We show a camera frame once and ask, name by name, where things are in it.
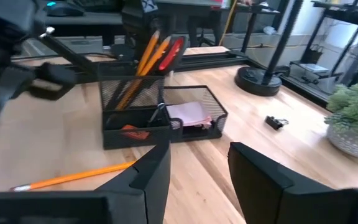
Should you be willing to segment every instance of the binder clip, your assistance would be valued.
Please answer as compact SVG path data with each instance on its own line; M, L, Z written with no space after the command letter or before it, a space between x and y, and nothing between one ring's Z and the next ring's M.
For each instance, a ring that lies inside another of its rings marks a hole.
M266 116L265 122L276 131L289 123L286 119L276 119L273 116Z

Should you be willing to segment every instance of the mesh desk organizer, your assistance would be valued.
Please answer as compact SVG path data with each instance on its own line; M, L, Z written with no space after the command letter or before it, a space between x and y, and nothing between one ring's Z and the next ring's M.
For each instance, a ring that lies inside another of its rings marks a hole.
M222 137L228 113L206 85L165 86L163 99L167 106L197 101L212 118L209 128L183 126L183 121L180 118L170 118L172 129L171 142L197 141Z
M149 122L162 102L164 75L135 76L127 71L116 76L108 63L98 65L102 104L103 147L152 146L170 137L166 113L158 113Z

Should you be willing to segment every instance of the lamp base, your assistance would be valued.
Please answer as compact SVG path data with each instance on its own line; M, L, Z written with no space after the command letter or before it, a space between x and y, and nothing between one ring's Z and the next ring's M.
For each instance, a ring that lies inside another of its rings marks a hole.
M282 81L278 77L272 77L267 84L262 84L265 70L251 67L238 69L234 82L242 90L257 96L275 96L280 90Z

